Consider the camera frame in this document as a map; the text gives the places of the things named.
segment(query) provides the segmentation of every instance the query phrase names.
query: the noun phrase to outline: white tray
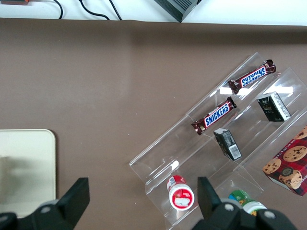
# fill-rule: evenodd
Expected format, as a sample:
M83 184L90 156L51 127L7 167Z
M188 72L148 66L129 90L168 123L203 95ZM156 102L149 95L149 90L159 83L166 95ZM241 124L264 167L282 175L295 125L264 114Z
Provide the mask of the white tray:
M0 213L19 218L56 198L55 136L46 129L0 130Z

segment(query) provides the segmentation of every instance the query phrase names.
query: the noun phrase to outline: container lid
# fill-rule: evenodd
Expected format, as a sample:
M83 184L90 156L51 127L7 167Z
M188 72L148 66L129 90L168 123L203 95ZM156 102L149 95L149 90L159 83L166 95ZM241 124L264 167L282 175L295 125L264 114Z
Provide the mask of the container lid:
M243 206L243 209L252 215L256 215L256 213L253 213L254 211L258 211L260 209L267 209L262 203L257 201L248 202Z
M176 184L169 191L169 201L176 210L188 210L194 204L194 200L194 193L186 184Z

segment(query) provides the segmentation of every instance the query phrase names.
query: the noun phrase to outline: snickers wrapper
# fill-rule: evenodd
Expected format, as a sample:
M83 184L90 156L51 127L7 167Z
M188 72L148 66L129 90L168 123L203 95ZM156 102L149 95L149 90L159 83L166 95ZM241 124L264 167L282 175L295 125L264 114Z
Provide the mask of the snickers wrapper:
M213 125L216 121L221 119L232 109L236 108L236 104L231 97L227 101L219 104L212 112L208 113L204 118L192 124L198 135L201 135L208 127Z
M228 84L234 94L237 94L240 89L253 83L259 78L262 78L270 73L276 72L276 66L272 60L266 60L259 68L249 72L237 80L230 80Z

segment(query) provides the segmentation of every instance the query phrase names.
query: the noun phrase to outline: red and white container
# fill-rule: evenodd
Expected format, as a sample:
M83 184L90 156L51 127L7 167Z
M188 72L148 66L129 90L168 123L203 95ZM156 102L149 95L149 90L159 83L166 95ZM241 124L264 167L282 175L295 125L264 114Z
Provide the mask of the red and white container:
M175 175L169 178L167 189L169 201L174 209L185 211L192 207L195 200L194 193L182 176Z

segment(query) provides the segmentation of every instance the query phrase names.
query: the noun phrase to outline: acrylic tiered shelf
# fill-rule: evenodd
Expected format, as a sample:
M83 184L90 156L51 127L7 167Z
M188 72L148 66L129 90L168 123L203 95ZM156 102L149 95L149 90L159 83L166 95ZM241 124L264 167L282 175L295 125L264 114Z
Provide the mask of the acrylic tiered shelf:
M202 218L197 203L199 176L208 177L220 197L227 197L237 188L247 191L252 197L262 193L261 168L266 161L263 158L259 160L257 156L262 154L259 152L271 148L270 143L278 139L291 124L300 122L299 118L306 114L304 101L307 93L306 85L291 69L287 69L283 73L276 72L261 78L233 95L227 82L258 68L264 60L258 53L248 58L130 162L131 168L145 183L147 196L164 215L166 229L191 229ZM274 91L292 115L285 122L269 122L258 105L257 97ZM237 108L202 135L197 135L191 124L229 96ZM231 161L223 155L213 134L221 127L231 131L242 153L241 159ZM194 205L187 211L175 210L168 199L167 180L176 174L186 179L196 197Z

